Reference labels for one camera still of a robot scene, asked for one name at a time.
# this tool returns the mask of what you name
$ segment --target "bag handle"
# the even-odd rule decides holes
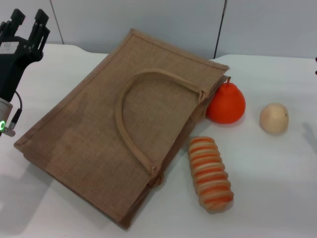
[[[184,88],[187,88],[188,90],[197,93],[199,95],[199,102],[202,101],[202,97],[204,94],[203,91],[197,85],[189,82],[188,80],[176,74],[173,74],[166,70],[158,69],[158,68],[146,69],[135,74],[124,86],[122,91],[119,93],[119,96],[117,97],[116,104],[115,104],[115,120],[116,120],[117,129],[124,143],[126,144],[126,146],[130,149],[132,154],[139,160],[139,162],[143,165],[143,167],[150,173],[152,179],[155,178],[156,175],[158,174],[159,168],[155,167],[155,165],[133,143],[127,130],[125,129],[122,112],[123,112],[123,103],[124,103],[125,97],[127,93],[130,91],[130,89],[133,87],[133,85],[137,81],[141,80],[142,77],[144,78],[144,76],[149,76],[153,74],[161,74],[161,75],[167,76],[166,79],[169,79],[183,86]]]

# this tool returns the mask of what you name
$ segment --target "orange and white striped object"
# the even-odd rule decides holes
[[[207,211],[225,210],[233,192],[214,140],[206,136],[192,138],[188,157],[200,204]]]

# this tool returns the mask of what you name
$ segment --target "table surface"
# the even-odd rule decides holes
[[[235,194],[233,206],[209,214],[198,204],[183,148],[166,171],[165,185],[150,194],[132,227],[124,231],[13,148],[106,56],[66,45],[48,44],[44,51],[42,61],[26,69],[18,87],[24,110],[16,136],[0,138],[0,238],[316,237],[314,59],[216,59],[230,66],[226,75],[243,92],[246,112],[230,126],[205,120],[192,135],[215,139]],[[283,103],[289,111],[289,129],[281,136],[259,127],[260,111],[271,102]],[[19,106],[16,98],[12,104]]]

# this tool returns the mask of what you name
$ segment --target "burlap tote bag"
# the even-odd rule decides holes
[[[127,228],[226,70],[131,30],[15,147]]]

